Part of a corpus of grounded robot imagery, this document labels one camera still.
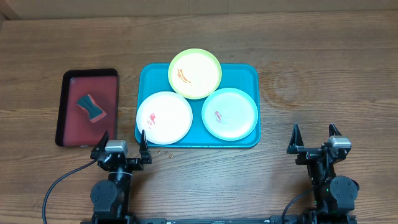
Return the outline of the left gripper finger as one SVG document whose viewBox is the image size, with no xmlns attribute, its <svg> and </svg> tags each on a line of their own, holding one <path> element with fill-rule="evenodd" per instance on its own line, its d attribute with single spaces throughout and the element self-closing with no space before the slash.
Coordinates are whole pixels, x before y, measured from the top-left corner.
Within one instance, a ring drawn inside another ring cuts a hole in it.
<svg viewBox="0 0 398 224">
<path fill-rule="evenodd" d="M 147 144 L 146 132 L 144 129 L 141 132 L 139 153 L 141 155 L 141 163 L 142 164 L 151 164 L 152 163 L 152 156 L 151 156 L 148 144 Z"/>
<path fill-rule="evenodd" d="M 105 151 L 105 147 L 108 141 L 109 133 L 106 131 L 98 144 L 91 150 L 90 158 L 98 159 L 100 154 Z"/>
</svg>

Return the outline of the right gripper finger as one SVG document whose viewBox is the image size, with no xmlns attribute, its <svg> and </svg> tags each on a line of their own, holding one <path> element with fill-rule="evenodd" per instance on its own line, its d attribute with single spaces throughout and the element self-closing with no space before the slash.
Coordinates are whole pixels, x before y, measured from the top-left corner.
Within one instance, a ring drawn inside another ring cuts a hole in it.
<svg viewBox="0 0 398 224">
<path fill-rule="evenodd" d="M 292 137 L 287 147 L 288 154 L 298 154 L 304 148 L 304 143 L 297 123 L 294 124 Z"/>
<path fill-rule="evenodd" d="M 341 133 L 339 132 L 338 128 L 335 126 L 334 123 L 331 123 L 329 125 L 329 137 L 331 136 L 341 136 Z"/>
</svg>

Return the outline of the green and orange sponge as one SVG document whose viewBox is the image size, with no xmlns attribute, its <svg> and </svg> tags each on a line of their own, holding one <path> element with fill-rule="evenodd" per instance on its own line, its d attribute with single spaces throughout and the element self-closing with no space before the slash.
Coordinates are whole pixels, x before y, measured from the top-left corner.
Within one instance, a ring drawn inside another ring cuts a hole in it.
<svg viewBox="0 0 398 224">
<path fill-rule="evenodd" d="M 102 109 L 90 94 L 82 96 L 78 101 L 77 105 L 88 113 L 89 120 L 95 123 L 103 119 L 107 113 Z"/>
</svg>

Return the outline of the white plastic plate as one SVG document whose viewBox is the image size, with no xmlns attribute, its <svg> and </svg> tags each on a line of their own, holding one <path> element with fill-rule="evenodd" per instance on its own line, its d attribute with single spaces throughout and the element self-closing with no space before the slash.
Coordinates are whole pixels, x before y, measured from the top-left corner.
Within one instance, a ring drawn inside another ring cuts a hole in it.
<svg viewBox="0 0 398 224">
<path fill-rule="evenodd" d="M 139 106 L 136 125 L 154 144 L 168 145 L 181 140 L 190 130 L 193 112 L 188 101 L 177 93 L 161 91 Z"/>
</svg>

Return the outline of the yellow-green plastic plate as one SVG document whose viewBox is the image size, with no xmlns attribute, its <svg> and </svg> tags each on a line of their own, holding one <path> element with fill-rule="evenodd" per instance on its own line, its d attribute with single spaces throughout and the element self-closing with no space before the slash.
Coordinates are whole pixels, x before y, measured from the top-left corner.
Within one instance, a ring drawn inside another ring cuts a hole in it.
<svg viewBox="0 0 398 224">
<path fill-rule="evenodd" d="M 168 79 L 172 89 L 179 95 L 191 100 L 202 99 L 219 87 L 221 64 L 209 51 L 187 49 L 172 59 Z"/>
</svg>

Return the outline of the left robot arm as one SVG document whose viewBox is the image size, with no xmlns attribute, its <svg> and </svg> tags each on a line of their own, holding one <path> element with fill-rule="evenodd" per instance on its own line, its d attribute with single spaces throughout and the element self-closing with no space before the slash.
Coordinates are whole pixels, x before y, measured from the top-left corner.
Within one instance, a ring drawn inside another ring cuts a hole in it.
<svg viewBox="0 0 398 224">
<path fill-rule="evenodd" d="M 90 157 L 98 166 L 108 172 L 108 178 L 93 186 L 90 198 L 93 202 L 92 223 L 139 223 L 139 219 L 129 211 L 132 173 L 141 171 L 152 162 L 147 145 L 146 132 L 141 132 L 139 158 L 128 158 L 124 140 L 110 140 L 105 132 L 92 149 Z"/>
</svg>

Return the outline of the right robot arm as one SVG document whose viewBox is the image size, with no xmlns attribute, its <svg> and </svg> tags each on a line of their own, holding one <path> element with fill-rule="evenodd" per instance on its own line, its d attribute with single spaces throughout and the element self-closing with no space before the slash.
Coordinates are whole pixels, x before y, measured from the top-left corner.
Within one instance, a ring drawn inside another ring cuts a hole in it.
<svg viewBox="0 0 398 224">
<path fill-rule="evenodd" d="M 299 126 L 294 125 L 287 154 L 295 154 L 295 163 L 307 167 L 312 186 L 287 204 L 282 223 L 356 223 L 356 218 L 349 213 L 354 210 L 359 184 L 349 177 L 336 175 L 334 169 L 334 164 L 345 160 L 350 150 L 351 141 L 333 123 L 329 125 L 327 142 L 317 148 L 305 147 Z M 304 210 L 299 218 L 286 218 L 287 210 L 310 193 L 313 193 L 315 208 Z"/>
</svg>

